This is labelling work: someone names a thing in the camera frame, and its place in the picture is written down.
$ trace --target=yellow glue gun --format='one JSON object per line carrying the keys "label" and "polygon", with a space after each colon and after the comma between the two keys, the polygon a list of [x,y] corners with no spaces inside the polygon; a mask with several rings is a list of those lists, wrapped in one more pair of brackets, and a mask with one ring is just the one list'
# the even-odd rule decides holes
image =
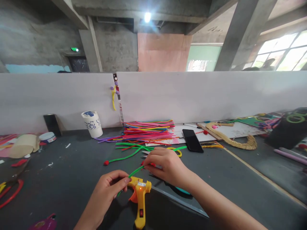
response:
{"label": "yellow glue gun", "polygon": [[143,229],[145,227],[145,194],[151,190],[151,182],[147,181],[143,183],[143,179],[137,177],[131,177],[132,181],[128,186],[134,189],[134,193],[129,200],[138,204],[137,218],[134,221],[137,229]]}

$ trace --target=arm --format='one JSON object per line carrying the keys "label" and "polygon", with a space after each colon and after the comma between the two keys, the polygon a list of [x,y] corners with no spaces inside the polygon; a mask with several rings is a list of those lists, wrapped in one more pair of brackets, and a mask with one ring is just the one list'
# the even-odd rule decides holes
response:
{"label": "arm", "polygon": [[97,229],[117,193],[127,191],[128,176],[121,170],[102,175],[74,230]]}
{"label": "arm", "polygon": [[[149,165],[150,163],[161,165],[162,169],[155,168]],[[191,193],[220,228],[231,230],[266,229],[248,213],[190,171],[173,150],[156,147],[150,152],[144,165],[146,165],[145,169],[155,176]]]}

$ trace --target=white cup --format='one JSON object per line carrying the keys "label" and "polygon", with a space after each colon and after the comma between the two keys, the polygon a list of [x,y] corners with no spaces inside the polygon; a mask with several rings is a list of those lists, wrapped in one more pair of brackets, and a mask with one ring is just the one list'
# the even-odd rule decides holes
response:
{"label": "white cup", "polygon": [[90,132],[92,138],[100,137],[103,134],[96,111],[86,111],[81,113],[81,116],[83,117],[86,128]]}

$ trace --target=smartphone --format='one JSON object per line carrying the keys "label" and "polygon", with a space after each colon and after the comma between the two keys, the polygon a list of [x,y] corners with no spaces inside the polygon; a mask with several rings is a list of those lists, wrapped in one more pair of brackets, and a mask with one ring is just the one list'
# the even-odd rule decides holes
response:
{"label": "smartphone", "polygon": [[55,114],[46,114],[44,115],[44,119],[49,132],[53,132],[56,137],[62,136],[62,132]]}
{"label": "smartphone", "polygon": [[183,137],[185,138],[186,145],[191,152],[204,152],[201,144],[199,143],[194,130],[183,129]]}

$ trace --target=white partition wall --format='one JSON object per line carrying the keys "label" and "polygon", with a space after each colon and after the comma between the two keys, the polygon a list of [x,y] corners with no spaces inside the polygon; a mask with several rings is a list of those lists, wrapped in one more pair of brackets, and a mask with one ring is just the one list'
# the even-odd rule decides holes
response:
{"label": "white partition wall", "polygon": [[125,122],[246,117],[307,106],[307,71],[117,72]]}
{"label": "white partition wall", "polygon": [[114,111],[111,73],[0,74],[0,134],[45,132],[44,114],[54,113],[63,130],[86,129],[81,113],[98,112],[102,127],[120,127]]}

